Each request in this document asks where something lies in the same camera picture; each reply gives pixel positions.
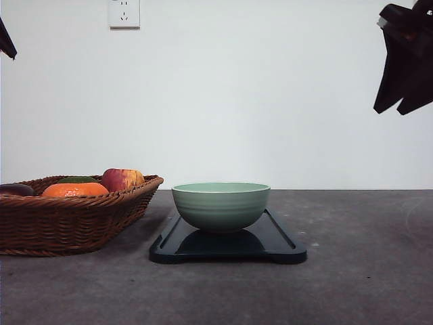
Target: mandarin orange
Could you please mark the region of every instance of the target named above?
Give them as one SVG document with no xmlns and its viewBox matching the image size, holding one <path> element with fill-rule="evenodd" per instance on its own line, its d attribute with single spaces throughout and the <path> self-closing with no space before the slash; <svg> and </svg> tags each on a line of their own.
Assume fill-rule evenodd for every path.
<svg viewBox="0 0 433 325">
<path fill-rule="evenodd" d="M 68 197 L 102 194 L 108 194 L 108 190 L 99 183 L 58 183 L 48 186 L 41 196 Z"/>
</svg>

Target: wall socket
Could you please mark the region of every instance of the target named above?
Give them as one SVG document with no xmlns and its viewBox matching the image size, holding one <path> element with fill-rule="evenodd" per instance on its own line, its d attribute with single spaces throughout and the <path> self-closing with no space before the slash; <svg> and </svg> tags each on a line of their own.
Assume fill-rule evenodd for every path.
<svg viewBox="0 0 433 325">
<path fill-rule="evenodd" d="M 111 28 L 139 28 L 140 0 L 108 0 L 108 25 Z"/>
</svg>

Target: green ceramic bowl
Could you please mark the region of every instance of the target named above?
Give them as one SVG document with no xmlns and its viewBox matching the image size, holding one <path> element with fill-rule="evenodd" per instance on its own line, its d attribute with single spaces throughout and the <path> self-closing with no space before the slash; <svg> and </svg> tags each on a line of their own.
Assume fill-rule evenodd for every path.
<svg viewBox="0 0 433 325">
<path fill-rule="evenodd" d="M 266 208 L 270 187 L 254 183 L 195 183 L 172 188 L 179 214 L 207 232 L 236 232 Z"/>
</svg>

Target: gray table surface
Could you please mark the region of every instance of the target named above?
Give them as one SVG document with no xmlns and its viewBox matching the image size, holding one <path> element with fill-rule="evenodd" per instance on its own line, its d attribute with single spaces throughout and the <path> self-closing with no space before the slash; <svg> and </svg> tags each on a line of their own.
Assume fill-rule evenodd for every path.
<svg viewBox="0 0 433 325">
<path fill-rule="evenodd" d="M 100 251 L 0 257 L 1 325 L 433 324 L 433 191 L 273 190 L 269 206 L 304 263 L 149 261 L 174 209 L 159 190 Z"/>
</svg>

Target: black tray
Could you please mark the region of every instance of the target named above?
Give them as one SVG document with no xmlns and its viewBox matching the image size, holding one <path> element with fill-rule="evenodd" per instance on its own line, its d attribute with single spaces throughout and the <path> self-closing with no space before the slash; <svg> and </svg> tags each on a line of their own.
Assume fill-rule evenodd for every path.
<svg viewBox="0 0 433 325">
<path fill-rule="evenodd" d="M 163 264 L 214 259 L 268 259 L 296 264 L 306 260 L 306 249 L 269 209 L 253 225 L 230 234 L 198 230 L 175 213 L 150 247 L 149 258 Z"/>
</svg>

